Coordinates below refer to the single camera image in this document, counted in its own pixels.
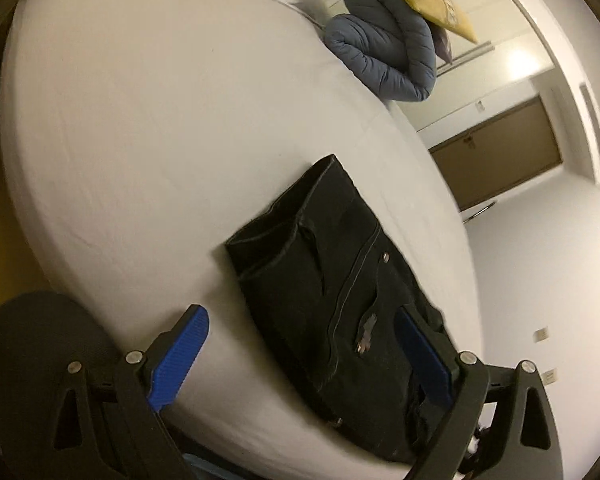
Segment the black pants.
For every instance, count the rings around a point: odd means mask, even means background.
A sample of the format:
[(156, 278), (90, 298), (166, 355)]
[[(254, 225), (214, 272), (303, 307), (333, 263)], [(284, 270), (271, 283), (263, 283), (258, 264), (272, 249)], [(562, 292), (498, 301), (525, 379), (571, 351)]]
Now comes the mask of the black pants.
[(306, 405), (383, 460), (413, 463), (446, 411), (396, 340), (396, 311), (434, 308), (335, 156), (225, 244), (266, 348)]

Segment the brown wooden door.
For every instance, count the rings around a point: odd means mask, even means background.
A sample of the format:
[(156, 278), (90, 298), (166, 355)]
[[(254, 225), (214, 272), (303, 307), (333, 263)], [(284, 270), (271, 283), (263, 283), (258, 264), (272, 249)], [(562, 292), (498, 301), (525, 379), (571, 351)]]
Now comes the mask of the brown wooden door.
[(430, 148), (429, 153), (461, 211), (562, 164), (554, 129), (538, 96)]

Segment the purple cushion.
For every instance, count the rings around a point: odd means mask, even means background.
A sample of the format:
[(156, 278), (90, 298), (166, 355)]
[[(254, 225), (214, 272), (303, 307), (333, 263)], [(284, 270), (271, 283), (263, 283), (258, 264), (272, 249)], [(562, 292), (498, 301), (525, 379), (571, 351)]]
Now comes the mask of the purple cushion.
[(428, 23), (431, 32), (432, 40), (434, 40), (434, 52), (440, 60), (451, 64), (453, 62), (452, 47), (449, 40), (448, 32), (445, 28), (437, 24)]

